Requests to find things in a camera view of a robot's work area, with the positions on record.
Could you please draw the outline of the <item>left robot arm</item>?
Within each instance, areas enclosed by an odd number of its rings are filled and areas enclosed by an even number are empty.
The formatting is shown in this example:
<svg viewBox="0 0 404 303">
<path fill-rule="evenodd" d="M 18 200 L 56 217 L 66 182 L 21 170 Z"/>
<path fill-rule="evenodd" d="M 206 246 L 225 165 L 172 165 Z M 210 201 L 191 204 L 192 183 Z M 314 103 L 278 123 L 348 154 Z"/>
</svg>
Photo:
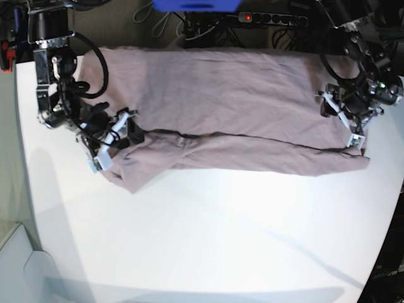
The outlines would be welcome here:
<svg viewBox="0 0 404 303">
<path fill-rule="evenodd" d="M 403 100 L 403 83 L 394 73 L 382 42 L 368 42 L 360 29 L 370 22 L 370 8 L 362 1 L 318 1 L 335 30 L 345 31 L 345 54 L 358 64 L 356 78 L 338 76 L 324 54 L 321 62 L 338 85 L 321 94 L 326 115 L 338 116 L 356 132 L 383 113 L 382 105 L 397 105 Z"/>
</svg>

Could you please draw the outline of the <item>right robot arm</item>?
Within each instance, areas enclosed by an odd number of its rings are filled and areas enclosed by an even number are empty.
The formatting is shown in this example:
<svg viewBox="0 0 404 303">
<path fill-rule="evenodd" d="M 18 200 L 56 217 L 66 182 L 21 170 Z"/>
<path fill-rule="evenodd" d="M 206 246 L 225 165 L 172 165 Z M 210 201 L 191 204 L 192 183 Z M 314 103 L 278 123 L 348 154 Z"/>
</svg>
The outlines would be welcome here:
<svg viewBox="0 0 404 303">
<path fill-rule="evenodd" d="M 113 117 L 106 112 L 109 103 L 94 106 L 86 99 L 102 96 L 109 84 L 109 70 L 100 49 L 84 35 L 69 28 L 68 11 L 86 11 L 105 1 L 29 1 L 28 43 L 34 47 L 37 74 L 38 119 L 54 129 L 66 126 L 75 132 L 76 140 L 94 157 L 102 148 L 125 149 L 144 141 L 145 133 L 133 121 L 135 113 L 123 108 Z M 102 70 L 102 86 L 90 93 L 90 84 L 77 81 L 77 56 L 70 47 L 71 37 L 91 48 Z"/>
</svg>

